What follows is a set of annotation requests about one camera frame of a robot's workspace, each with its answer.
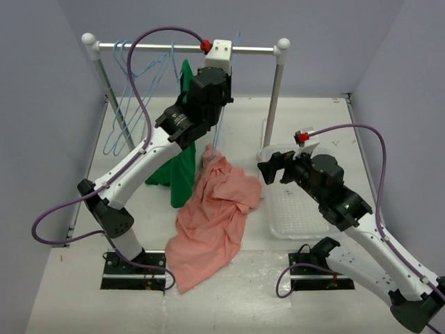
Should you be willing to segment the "blue hanger of pink shirt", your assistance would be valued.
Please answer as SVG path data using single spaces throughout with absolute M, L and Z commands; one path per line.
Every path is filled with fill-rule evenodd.
M 241 32 L 239 31 L 236 34 L 236 37 L 235 37 L 235 39 L 233 41 L 233 46 L 238 46 L 240 41 L 241 41 Z M 222 127 L 222 124 L 223 124 L 224 113 L 225 113 L 225 108 L 223 107 L 222 110 L 221 110 L 221 113 L 220 113 L 220 118 L 219 118 L 218 124 L 216 125 L 215 134 L 213 136 L 213 143 L 212 143 L 212 149 L 211 149 L 211 158 L 214 158 L 216 156 L 216 153 L 217 153 L 218 139 L 219 139 L 221 127 Z

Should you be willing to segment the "pink t shirt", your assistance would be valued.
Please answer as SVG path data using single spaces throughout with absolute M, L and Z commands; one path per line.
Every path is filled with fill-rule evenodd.
M 261 185 L 208 144 L 191 197 L 178 209 L 176 234 L 165 256 L 184 294 L 227 266 L 240 251 L 248 214 L 258 208 Z

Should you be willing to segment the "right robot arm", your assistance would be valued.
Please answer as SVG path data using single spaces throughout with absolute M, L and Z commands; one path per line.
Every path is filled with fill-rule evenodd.
M 384 301 L 407 330 L 421 333 L 444 307 L 444 278 L 422 265 L 377 221 L 371 206 L 344 184 L 344 170 L 328 154 L 276 152 L 258 169 L 266 184 L 281 170 L 283 184 L 296 183 L 318 204 L 322 217 L 358 243 L 374 264 L 353 259 L 328 237 L 313 248 L 317 273 L 333 271 L 361 284 Z

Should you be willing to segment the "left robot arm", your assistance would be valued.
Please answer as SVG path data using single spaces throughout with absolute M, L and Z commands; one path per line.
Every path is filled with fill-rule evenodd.
M 127 201 L 165 162 L 210 132 L 232 101 L 231 68 L 199 69 L 188 90 L 156 119 L 146 139 L 107 174 L 78 183 L 86 207 L 121 254 L 120 265 L 127 272 L 138 273 L 145 263 L 134 218 L 124 207 Z

